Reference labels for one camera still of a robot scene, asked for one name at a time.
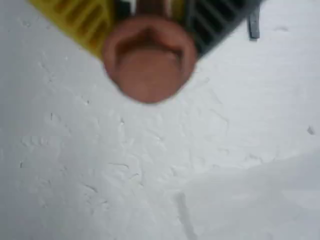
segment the metal pin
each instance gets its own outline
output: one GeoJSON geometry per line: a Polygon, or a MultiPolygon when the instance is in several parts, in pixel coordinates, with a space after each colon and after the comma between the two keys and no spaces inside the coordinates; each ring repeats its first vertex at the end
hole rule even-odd
{"type": "Polygon", "coordinates": [[[260,38],[260,6],[248,18],[250,40],[256,41],[260,38]]]}

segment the scratch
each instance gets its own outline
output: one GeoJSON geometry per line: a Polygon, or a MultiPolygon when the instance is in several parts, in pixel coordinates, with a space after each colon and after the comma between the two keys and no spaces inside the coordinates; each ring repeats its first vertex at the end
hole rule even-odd
{"type": "Polygon", "coordinates": [[[225,116],[222,116],[220,113],[218,113],[216,110],[214,110],[213,108],[210,109],[210,111],[212,113],[214,113],[215,115],[217,115],[221,120],[223,120],[226,124],[226,128],[225,128],[225,136],[228,135],[228,132],[229,132],[229,127],[230,127],[230,122],[229,122],[229,119],[225,116]]]}
{"type": "Polygon", "coordinates": [[[199,89],[210,82],[210,78],[206,77],[203,81],[198,82],[193,89],[199,89]]]}
{"type": "Polygon", "coordinates": [[[130,169],[129,165],[125,164],[125,163],[108,162],[108,165],[118,166],[118,167],[125,167],[128,170],[130,169]]]}
{"type": "Polygon", "coordinates": [[[217,94],[215,93],[215,91],[213,89],[209,89],[209,93],[214,101],[216,101],[220,105],[223,105],[223,103],[221,102],[221,100],[219,99],[219,97],[217,96],[217,94]]]}
{"type": "Polygon", "coordinates": [[[83,187],[87,188],[87,189],[90,189],[92,190],[93,192],[95,192],[96,194],[99,192],[98,189],[94,186],[91,186],[91,185],[88,185],[88,184],[85,184],[85,183],[82,183],[81,184],[83,187]]]}
{"type": "Polygon", "coordinates": [[[197,240],[198,237],[195,234],[194,226],[192,225],[191,218],[188,212],[186,195],[180,192],[175,197],[176,207],[179,214],[179,220],[182,224],[184,233],[188,240],[197,240]]]}

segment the dark gray plastic piece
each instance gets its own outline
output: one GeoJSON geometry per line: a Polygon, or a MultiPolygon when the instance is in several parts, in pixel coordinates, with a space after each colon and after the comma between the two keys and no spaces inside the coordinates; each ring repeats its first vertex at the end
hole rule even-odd
{"type": "Polygon", "coordinates": [[[199,57],[217,46],[262,0],[186,0],[184,26],[194,38],[199,57]]]}

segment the yellow plastic piece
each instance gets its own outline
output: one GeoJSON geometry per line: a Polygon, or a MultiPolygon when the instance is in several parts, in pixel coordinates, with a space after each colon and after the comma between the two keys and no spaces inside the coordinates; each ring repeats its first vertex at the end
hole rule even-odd
{"type": "MultiPolygon", "coordinates": [[[[102,58],[102,47],[115,26],[114,0],[29,0],[42,14],[90,53],[102,58]]],[[[173,0],[173,18],[183,16],[184,0],[173,0]]]]}

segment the brown round knob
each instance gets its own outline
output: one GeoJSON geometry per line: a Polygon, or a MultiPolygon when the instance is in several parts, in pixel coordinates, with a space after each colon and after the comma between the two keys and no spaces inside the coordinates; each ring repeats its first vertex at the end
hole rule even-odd
{"type": "Polygon", "coordinates": [[[108,36],[103,61],[127,96],[157,103],[179,91],[194,71],[193,40],[177,23],[156,15],[135,16],[108,36]]]}

